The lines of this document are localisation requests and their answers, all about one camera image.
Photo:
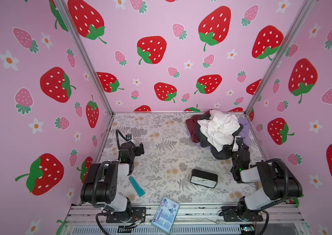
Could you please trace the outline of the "dark grey cloth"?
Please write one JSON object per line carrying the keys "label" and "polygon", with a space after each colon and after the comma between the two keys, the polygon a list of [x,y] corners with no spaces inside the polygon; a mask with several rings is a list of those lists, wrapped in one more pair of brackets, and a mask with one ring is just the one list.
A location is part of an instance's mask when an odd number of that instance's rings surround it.
{"label": "dark grey cloth", "polygon": [[199,115],[196,121],[195,135],[202,147],[209,147],[218,160],[232,157],[235,137],[243,130],[238,118],[229,113],[210,110]]}

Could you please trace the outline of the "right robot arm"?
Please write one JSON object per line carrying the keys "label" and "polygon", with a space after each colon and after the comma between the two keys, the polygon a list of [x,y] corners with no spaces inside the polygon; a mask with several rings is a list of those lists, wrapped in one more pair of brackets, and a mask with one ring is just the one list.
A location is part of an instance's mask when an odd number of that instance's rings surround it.
{"label": "right robot arm", "polygon": [[249,147],[238,138],[232,156],[231,173],[239,184],[261,183],[261,188],[250,196],[242,197],[234,214],[241,220],[250,220],[257,213],[289,199],[301,197],[299,181],[281,159],[270,159],[250,165]]}

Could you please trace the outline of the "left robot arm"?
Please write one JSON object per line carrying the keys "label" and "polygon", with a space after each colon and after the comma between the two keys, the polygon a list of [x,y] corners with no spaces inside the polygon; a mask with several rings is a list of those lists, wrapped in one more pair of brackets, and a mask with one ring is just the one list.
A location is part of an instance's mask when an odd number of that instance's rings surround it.
{"label": "left robot arm", "polygon": [[106,210],[109,213],[107,221],[127,222],[136,216],[130,199],[117,193],[118,178],[132,174],[135,158],[144,154],[144,146],[142,143],[136,146],[131,134],[123,135],[118,129],[115,134],[119,151],[118,159],[90,166],[80,199],[94,208]]}

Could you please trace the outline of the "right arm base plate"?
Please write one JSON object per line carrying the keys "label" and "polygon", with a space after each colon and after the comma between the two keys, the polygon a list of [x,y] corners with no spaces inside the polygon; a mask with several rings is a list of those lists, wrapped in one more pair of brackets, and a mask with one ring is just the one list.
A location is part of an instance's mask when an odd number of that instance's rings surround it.
{"label": "right arm base plate", "polygon": [[251,211],[238,208],[238,206],[223,206],[218,214],[224,218],[225,222],[262,222],[261,211]]}

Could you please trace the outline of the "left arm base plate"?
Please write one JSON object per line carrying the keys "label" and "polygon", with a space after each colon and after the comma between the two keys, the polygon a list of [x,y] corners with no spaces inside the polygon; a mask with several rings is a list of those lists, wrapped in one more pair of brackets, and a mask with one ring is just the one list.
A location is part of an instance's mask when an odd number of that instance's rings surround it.
{"label": "left arm base plate", "polygon": [[132,207],[123,212],[114,212],[106,218],[106,223],[134,223],[144,222],[146,217],[146,207]]}

